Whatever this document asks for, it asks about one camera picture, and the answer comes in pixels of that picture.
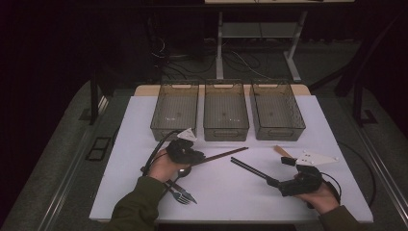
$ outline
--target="metal fork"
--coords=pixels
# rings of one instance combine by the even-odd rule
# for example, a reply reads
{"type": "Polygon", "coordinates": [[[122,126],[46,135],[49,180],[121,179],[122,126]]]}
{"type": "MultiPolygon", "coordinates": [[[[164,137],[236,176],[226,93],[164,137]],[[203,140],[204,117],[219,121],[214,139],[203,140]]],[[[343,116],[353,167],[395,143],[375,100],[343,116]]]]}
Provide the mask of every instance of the metal fork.
{"type": "Polygon", "coordinates": [[[165,184],[165,186],[166,186],[167,190],[171,192],[171,194],[173,195],[174,199],[176,199],[179,203],[182,203],[182,204],[190,204],[190,201],[189,201],[187,198],[185,198],[180,192],[174,191],[172,188],[170,188],[170,187],[169,187],[168,185],[166,185],[166,184],[165,184]]]}

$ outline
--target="olive jacket sleeve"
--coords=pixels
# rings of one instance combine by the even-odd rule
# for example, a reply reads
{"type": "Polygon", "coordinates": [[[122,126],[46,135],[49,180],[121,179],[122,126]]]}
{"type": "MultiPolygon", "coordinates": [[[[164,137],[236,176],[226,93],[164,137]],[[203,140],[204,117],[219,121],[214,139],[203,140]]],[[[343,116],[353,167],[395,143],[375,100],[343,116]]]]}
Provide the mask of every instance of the olive jacket sleeve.
{"type": "MultiPolygon", "coordinates": [[[[138,179],[135,189],[117,202],[104,231],[153,231],[164,185],[151,177],[138,179]]],[[[325,231],[362,231],[366,227],[340,206],[319,217],[325,231]]]]}
{"type": "Polygon", "coordinates": [[[140,177],[135,189],[117,202],[104,231],[153,231],[164,189],[160,181],[140,177]]]}
{"type": "Polygon", "coordinates": [[[319,216],[319,220],[325,231],[367,230],[367,227],[358,222],[345,206],[340,206],[326,214],[319,216]]]}

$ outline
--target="human hand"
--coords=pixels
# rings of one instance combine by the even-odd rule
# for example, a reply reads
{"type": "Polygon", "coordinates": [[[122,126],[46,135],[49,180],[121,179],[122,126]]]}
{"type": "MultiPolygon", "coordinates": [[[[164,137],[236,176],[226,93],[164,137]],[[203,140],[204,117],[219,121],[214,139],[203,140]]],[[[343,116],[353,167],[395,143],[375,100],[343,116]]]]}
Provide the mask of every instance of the human hand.
{"type": "Polygon", "coordinates": [[[294,197],[311,203],[320,215],[328,213],[340,206],[336,196],[324,182],[316,191],[295,195],[294,197]]]}
{"type": "Polygon", "coordinates": [[[155,178],[161,182],[166,182],[179,169],[187,168],[190,165],[176,164],[171,161],[165,149],[160,150],[150,167],[148,176],[155,178]]]}

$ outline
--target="white table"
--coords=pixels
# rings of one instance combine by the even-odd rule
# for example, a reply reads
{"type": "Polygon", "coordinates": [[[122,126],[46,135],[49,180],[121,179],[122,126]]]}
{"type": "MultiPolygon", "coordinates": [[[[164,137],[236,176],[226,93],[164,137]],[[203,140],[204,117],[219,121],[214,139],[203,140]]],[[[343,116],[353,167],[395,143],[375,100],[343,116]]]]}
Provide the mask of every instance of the white table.
{"type": "MultiPolygon", "coordinates": [[[[157,145],[149,128],[156,100],[157,96],[131,98],[90,219],[110,220],[117,201],[135,187],[141,176],[140,168],[157,145]]],[[[211,157],[247,146],[248,150],[232,156],[280,181],[292,179],[296,169],[280,163],[281,156],[272,148],[276,144],[294,157],[300,156],[303,150],[338,157],[338,163],[320,166],[318,169],[339,181],[343,190],[342,204],[353,216],[361,222],[372,222],[370,208],[336,144],[317,99],[311,95],[297,95],[296,100],[307,126],[298,141],[257,141],[250,101],[246,98],[250,121],[247,140],[206,142],[202,126],[204,98],[200,94],[198,141],[193,148],[211,157]]],[[[277,189],[268,186],[264,179],[232,164],[229,156],[194,167],[190,175],[181,178],[178,183],[195,197],[198,204],[182,205],[168,193],[160,203],[158,222],[302,223],[317,220],[318,217],[315,210],[308,209],[304,202],[290,196],[283,197],[277,189]]]]}

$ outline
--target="gray mesh bin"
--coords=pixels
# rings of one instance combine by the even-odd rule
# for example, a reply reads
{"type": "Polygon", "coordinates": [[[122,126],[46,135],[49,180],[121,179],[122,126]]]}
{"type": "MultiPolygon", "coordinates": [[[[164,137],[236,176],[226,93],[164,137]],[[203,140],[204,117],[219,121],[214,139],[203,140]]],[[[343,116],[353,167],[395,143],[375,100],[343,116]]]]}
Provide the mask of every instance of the gray mesh bin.
{"type": "Polygon", "coordinates": [[[250,98],[257,140],[299,139],[306,125],[287,81],[254,79],[250,98]]]}
{"type": "MultiPolygon", "coordinates": [[[[198,81],[166,80],[162,82],[150,124],[156,141],[160,141],[174,130],[191,128],[196,135],[198,89],[198,81]]],[[[175,139],[176,135],[171,135],[167,140],[175,139]]]]}
{"type": "Polygon", "coordinates": [[[205,141],[246,141],[249,129],[241,80],[207,80],[204,103],[205,141]]]}

